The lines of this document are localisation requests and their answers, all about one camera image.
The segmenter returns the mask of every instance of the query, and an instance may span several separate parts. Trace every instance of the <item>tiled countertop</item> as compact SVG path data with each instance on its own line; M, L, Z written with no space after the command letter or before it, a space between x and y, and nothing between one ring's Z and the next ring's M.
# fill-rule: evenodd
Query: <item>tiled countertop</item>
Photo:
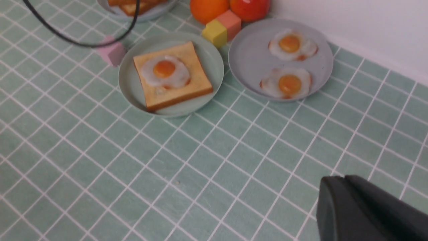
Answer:
M32 0L73 38L127 24L95 0ZM199 34L188 1L125 41ZM0 240L318 240L319 180L358 174L428 213L428 88L335 45L332 78L302 102L233 79L206 107L158 119L117 69L0 1ZM227 62L228 47L221 49Z

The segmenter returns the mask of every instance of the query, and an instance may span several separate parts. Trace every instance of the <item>orange block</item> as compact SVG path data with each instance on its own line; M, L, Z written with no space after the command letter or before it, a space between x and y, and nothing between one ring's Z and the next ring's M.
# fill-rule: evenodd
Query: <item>orange block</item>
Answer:
M241 30L241 19L230 10L218 16L217 20L227 29L227 41L235 38Z

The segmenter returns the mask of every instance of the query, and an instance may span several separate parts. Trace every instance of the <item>black object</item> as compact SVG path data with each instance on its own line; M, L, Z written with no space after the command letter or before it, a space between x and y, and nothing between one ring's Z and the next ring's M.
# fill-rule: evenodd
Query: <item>black object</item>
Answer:
M323 177L321 241L428 241L428 215L355 176Z
M66 36L64 36L63 34L61 34L60 32L58 32L56 29L54 29L52 26L50 26L50 24L48 24L41 16L40 14L36 11L36 9L34 9L34 7L30 4L29 0L23 0L24 4L28 7L28 9L34 14L34 16L47 28L49 29L52 33L54 33L55 35L57 35L59 38L61 38L62 40L71 43L73 45L77 45L80 47L85 47L85 48L101 48L101 47L105 47L105 46L109 46L112 45L116 42L121 41L122 39L124 39L134 28L136 22L137 22L137 18L138 18L138 13L140 11L140 0L137 0L137 6L136 6L136 11L134 14L134 18L132 19L131 25L129 26L128 30L126 32L124 32L121 36L119 36L117 39L112 40L110 42L106 42L106 43L101 43L101 44L90 44L90 43L79 43L76 42Z

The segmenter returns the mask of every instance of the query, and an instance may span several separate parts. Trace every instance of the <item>apple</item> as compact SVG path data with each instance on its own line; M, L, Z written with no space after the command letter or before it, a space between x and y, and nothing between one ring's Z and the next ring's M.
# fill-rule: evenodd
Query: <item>apple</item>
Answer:
M244 22L263 19L269 8L270 0L230 0L230 9Z

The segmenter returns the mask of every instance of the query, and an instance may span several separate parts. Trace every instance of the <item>white wall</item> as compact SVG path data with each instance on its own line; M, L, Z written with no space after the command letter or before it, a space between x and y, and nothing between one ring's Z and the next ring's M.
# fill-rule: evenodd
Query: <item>white wall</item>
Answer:
M272 0L271 11L428 85L428 0Z

